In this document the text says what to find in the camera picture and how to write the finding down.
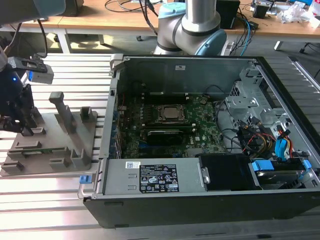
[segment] aluminum profile table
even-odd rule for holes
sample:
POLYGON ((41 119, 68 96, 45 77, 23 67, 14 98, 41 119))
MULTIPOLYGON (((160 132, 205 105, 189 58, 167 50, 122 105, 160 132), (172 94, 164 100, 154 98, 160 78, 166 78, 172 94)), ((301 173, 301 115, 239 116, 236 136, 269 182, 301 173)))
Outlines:
MULTIPOLYGON (((32 83, 35 105, 41 113, 55 112, 48 101, 53 91, 64 92, 71 110, 91 106, 98 112, 93 163, 87 172, 96 172, 106 112, 110 54, 49 54, 45 63, 54 71, 52 85, 32 83)), ((296 96, 317 131, 320 131, 319 88, 307 79, 298 62, 268 59, 287 89, 296 96)), ((16 134, 0 131, 0 163, 16 134)), ((153 239, 319 239, 320 207, 288 220, 223 222, 104 229, 78 199, 79 176, 84 172, 0 177, 0 239, 45 240, 153 240, 153 239)), ((93 190, 93 185, 85 191, 93 190)), ((205 214, 200 206, 199 214, 205 214)))

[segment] blue cable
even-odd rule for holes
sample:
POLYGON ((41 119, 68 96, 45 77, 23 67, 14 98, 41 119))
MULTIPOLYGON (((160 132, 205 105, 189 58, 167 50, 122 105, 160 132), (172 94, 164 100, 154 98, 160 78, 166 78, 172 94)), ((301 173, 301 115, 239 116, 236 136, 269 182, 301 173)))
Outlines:
POLYGON ((243 47, 243 50, 242 50, 240 56, 242 56, 242 55, 245 53, 245 51, 247 50, 248 41, 249 41, 249 37, 250 37, 250 30, 251 30, 251 29, 250 29, 250 24, 249 24, 249 22, 248 22, 247 20, 245 20, 245 19, 244 19, 244 21, 245 21, 246 24, 248 25, 248 35, 247 35, 247 37, 246 37, 245 45, 244 45, 244 47, 243 47))

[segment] desk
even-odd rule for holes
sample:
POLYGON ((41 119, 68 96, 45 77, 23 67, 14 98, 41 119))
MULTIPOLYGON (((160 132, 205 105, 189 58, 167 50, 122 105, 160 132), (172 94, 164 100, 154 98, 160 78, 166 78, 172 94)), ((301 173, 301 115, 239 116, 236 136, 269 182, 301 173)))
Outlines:
MULTIPOLYGON (((43 29, 46 33, 57 34, 61 48, 63 52, 69 53, 71 50, 68 35, 64 28, 59 28, 59 22, 62 20, 62 16, 51 16, 47 21, 42 21, 43 29)), ((13 32, 15 31, 10 25, 4 25, 0 28, 3 32, 13 32)), ((21 25, 20 32, 24 33, 41 33, 41 29, 37 21, 35 22, 25 22, 21 25)))
MULTIPOLYGON (((84 6, 77 17, 50 17, 49 21, 43 23, 47 33, 58 35, 62 51, 70 53, 70 41, 68 34, 94 34, 99 35, 100 43, 103 44, 102 35, 133 35, 133 36, 154 36, 149 26, 146 24, 140 12, 112 12, 105 9, 106 0, 84 0, 84 6)), ((250 0, 241 0, 243 14, 250 21, 259 24, 255 39, 279 41, 275 47, 278 50, 282 42, 312 42, 320 43, 320 28, 312 28, 308 22, 294 22, 282 24, 276 16, 266 15, 265 19, 252 18, 252 12, 244 8, 250 0)), ((109 8, 120 11, 116 2, 108 5, 109 8)), ((126 3, 127 8, 138 8, 138 3, 126 3)), ((155 5, 155 10, 159 11, 160 4, 155 5)), ((150 22, 158 28, 158 19, 148 12, 150 22)), ((0 31, 13 31, 9 27, 0 28, 0 31)), ((20 29, 22 32, 40 32, 37 23, 24 23, 20 29)), ((234 41, 243 33, 243 25, 238 22, 234 29, 226 30, 229 41, 234 41)))

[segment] floor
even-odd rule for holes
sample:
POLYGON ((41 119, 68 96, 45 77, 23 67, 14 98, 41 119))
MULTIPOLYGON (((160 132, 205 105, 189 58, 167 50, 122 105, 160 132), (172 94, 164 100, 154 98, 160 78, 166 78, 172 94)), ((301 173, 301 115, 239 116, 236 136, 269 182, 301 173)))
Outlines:
MULTIPOLYGON (((11 54, 28 58, 35 50, 44 51, 44 40, 40 33, 22 33, 15 48, 11 54)), ((47 41, 50 53, 61 53, 62 50, 57 42, 54 41, 54 34, 47 35, 47 41)), ((124 53, 134 55, 151 54, 157 44, 157 38, 143 36, 143 41, 137 41, 136 36, 104 36, 105 45, 100 45, 97 35, 70 34, 69 39, 72 42, 73 53, 124 53)), ((267 40, 257 40, 253 37, 252 43, 248 46, 244 56, 263 56, 263 57, 296 57, 300 63, 313 76, 320 68, 320 45, 306 48, 305 53, 299 53, 304 46, 304 42, 285 42, 280 51, 274 50, 276 42, 267 40)))

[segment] gray robot arm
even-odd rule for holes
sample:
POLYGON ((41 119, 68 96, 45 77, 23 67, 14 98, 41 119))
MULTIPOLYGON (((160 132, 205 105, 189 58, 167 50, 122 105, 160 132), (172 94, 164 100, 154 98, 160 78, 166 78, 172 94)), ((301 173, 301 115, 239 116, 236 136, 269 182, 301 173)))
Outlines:
MULTIPOLYGON (((58 15, 65 8, 65 0, 2 0, 0 25, 58 15)), ((37 127, 33 119, 37 108, 31 86, 23 85, 16 71, 25 70, 30 75, 37 73, 37 76, 43 74, 53 78, 49 69, 39 57, 7 57, 0 47, 0 130, 33 135, 31 128, 37 127)))
POLYGON ((186 0, 161 6, 156 55, 214 56, 223 48, 227 34, 220 29, 217 0, 186 0))

